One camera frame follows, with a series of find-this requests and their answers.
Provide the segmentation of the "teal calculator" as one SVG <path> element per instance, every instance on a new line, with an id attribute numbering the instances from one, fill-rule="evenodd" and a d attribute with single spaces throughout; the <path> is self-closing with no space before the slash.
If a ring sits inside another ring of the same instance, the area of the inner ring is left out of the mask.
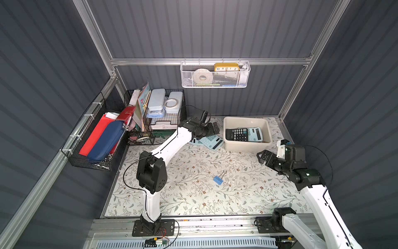
<path id="1" fill-rule="evenodd" d="M 208 149 L 216 151 L 223 145 L 224 140 L 218 135 L 212 135 L 209 137 L 201 138 L 199 142 L 205 145 Z"/>
<path id="2" fill-rule="evenodd" d="M 203 143 L 201 143 L 199 140 L 197 140 L 196 138 L 193 138 L 191 141 L 190 141 L 190 144 L 192 144 L 192 145 L 199 145 L 199 146 L 203 146 L 204 144 Z"/>

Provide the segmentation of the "beige plastic storage box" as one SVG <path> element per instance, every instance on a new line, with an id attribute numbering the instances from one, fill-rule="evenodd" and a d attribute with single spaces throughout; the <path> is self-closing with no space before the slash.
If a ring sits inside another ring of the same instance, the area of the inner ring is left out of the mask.
<path id="1" fill-rule="evenodd" d="M 269 123 L 263 118 L 225 117 L 223 140 L 226 151 L 258 153 L 272 145 Z"/>

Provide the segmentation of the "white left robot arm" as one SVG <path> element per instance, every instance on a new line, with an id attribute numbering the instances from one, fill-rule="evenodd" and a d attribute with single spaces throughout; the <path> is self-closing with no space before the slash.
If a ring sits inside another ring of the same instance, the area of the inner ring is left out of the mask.
<path id="1" fill-rule="evenodd" d="M 156 232 L 160 228 L 160 191 L 167 183 L 167 166 L 180 149 L 193 139 L 200 140 L 219 133 L 210 122 L 209 112 L 197 109 L 193 117 L 183 120 L 176 131 L 159 147 L 140 154 L 136 178 L 144 191 L 144 211 L 140 222 Z"/>

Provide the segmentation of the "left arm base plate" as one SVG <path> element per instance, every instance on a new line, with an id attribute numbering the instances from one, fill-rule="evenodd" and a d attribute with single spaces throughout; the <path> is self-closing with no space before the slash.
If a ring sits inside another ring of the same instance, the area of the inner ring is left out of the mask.
<path id="1" fill-rule="evenodd" d="M 176 221 L 172 219 L 158 220 L 155 223 L 146 220 L 136 220 L 134 222 L 132 236 L 133 237 L 160 237 L 173 236 L 176 228 Z"/>

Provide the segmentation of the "black calculator back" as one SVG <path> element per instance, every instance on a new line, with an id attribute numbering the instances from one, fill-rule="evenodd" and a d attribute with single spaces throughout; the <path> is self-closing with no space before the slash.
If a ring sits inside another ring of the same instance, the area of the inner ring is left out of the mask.
<path id="1" fill-rule="evenodd" d="M 225 138 L 228 141 L 248 142 L 247 128 L 226 129 L 225 132 Z"/>

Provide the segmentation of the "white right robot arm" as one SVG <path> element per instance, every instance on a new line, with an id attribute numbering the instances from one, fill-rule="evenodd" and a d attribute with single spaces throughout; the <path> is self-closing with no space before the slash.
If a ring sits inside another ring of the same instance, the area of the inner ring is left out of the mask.
<path id="1" fill-rule="evenodd" d="M 275 208 L 269 219 L 256 218 L 254 225 L 258 231 L 288 232 L 305 249 L 361 248 L 335 207 L 325 180 L 318 170 L 308 167 L 305 146 L 280 140 L 277 147 L 277 153 L 269 150 L 257 153 L 259 163 L 286 176 L 296 186 L 309 204 L 323 236 L 314 233 L 291 207 Z"/>

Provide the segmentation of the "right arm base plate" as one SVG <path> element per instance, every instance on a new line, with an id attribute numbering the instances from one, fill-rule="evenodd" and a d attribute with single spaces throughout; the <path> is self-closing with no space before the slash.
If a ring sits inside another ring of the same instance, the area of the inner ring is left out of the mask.
<path id="1" fill-rule="evenodd" d="M 277 217 L 256 217 L 254 225 L 258 229 L 258 233 L 275 233 L 283 229 L 280 220 Z"/>

